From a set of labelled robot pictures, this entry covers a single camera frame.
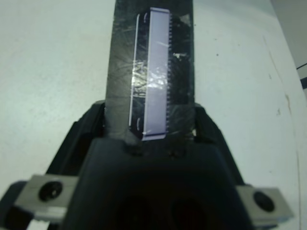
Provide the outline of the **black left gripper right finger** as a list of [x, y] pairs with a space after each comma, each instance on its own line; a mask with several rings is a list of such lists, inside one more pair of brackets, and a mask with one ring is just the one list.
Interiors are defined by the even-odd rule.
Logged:
[[236, 185], [245, 185], [221, 130], [200, 104], [195, 104], [195, 128], [195, 141], [215, 145], [219, 150], [220, 156], [228, 168], [228, 174], [234, 183]]

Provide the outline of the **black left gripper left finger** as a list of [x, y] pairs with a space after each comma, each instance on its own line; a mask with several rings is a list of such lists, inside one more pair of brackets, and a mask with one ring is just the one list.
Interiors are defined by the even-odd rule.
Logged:
[[105, 102], [95, 102], [74, 122], [48, 167], [47, 174], [77, 176], [92, 140], [102, 137], [105, 126]]

